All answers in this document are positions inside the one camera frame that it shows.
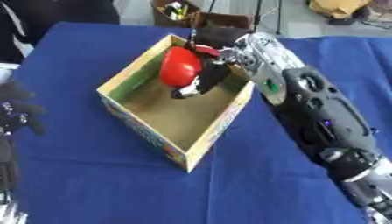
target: red object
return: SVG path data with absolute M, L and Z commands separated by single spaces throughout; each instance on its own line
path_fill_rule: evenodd
M 174 88 L 182 88 L 192 83 L 201 70 L 199 58 L 183 47 L 174 46 L 165 55 L 159 78 Z

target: green light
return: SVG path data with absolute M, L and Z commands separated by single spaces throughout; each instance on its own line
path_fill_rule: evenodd
M 267 79 L 262 83 L 272 93 L 279 92 L 279 86 L 275 84 L 271 79 Z

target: robot finger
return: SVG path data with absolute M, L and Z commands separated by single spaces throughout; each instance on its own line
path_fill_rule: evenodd
M 28 100 L 33 96 L 34 93 L 20 89 L 15 81 L 0 85 L 0 102 Z
M 0 135 L 0 163 L 7 163 L 11 161 L 11 141 L 6 136 Z
M 25 125 L 29 126 L 32 132 L 34 132 L 36 135 L 42 136 L 46 133 L 42 123 L 35 119 L 33 116 L 28 116 L 27 123 Z

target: blue tablecloth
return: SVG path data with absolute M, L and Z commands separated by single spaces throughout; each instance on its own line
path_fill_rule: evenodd
M 49 111 L 46 136 L 14 136 L 31 224 L 365 223 L 256 93 L 190 174 L 110 115 L 96 88 L 168 33 L 189 31 L 58 24 L 16 72 Z M 392 157 L 392 39 L 283 43 L 353 100 Z

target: open box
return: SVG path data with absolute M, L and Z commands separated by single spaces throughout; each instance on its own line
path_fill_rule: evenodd
M 97 91 L 109 112 L 190 172 L 249 101 L 254 85 L 233 66 L 207 94 L 172 99 L 159 69 L 166 50 L 184 43 L 166 36 Z

